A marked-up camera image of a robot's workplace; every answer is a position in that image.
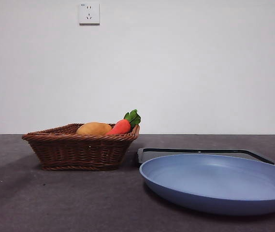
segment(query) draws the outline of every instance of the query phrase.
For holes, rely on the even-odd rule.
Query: orange carrot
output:
[[[124,118],[118,121],[105,135],[128,133],[140,122],[141,117],[137,114],[137,110],[132,110],[130,113],[127,112],[126,115],[124,115]]]
[[[131,125],[130,122],[127,121],[126,119],[122,119],[118,121],[114,127],[107,132],[105,135],[110,135],[110,134],[125,134],[128,133],[131,130]]]

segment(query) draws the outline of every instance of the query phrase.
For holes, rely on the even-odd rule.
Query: dark tabletop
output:
[[[140,147],[247,149],[275,160],[275,135],[140,135],[118,170],[43,171],[21,135],[0,135],[0,232],[275,232],[275,213],[218,216],[163,200],[139,173]]]

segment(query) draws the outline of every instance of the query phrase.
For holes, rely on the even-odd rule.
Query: blue plate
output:
[[[213,214],[275,212],[275,166],[219,155],[171,155],[143,163],[140,173],[159,196]]]

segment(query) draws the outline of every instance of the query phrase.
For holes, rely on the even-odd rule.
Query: black tray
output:
[[[268,157],[262,156],[257,153],[253,153],[251,151],[239,150],[239,149],[139,148],[137,151],[138,162],[140,164],[156,157],[176,155],[176,154],[193,154],[193,153],[240,157],[240,158],[245,158],[250,160],[258,160],[258,161],[275,165],[275,161]]]

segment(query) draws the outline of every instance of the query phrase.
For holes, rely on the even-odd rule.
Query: brown wicker basket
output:
[[[122,135],[76,134],[82,125],[31,132],[22,139],[28,141],[43,170],[107,171],[120,166],[130,144],[139,136],[139,125]]]

